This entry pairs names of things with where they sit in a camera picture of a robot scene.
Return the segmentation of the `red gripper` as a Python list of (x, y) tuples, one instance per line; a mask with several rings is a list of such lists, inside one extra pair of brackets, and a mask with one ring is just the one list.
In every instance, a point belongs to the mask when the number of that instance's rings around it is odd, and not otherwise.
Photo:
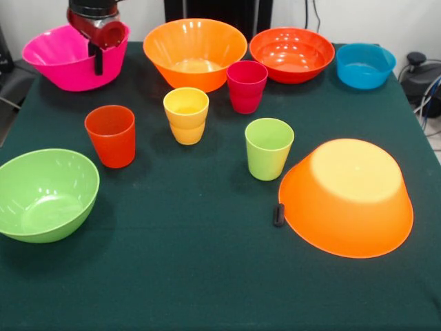
[(94, 56), (94, 73), (101, 76), (103, 74), (102, 49), (117, 46), (125, 38), (125, 26), (119, 19), (118, 9), (69, 8), (67, 18), (69, 24), (89, 40), (88, 56)]

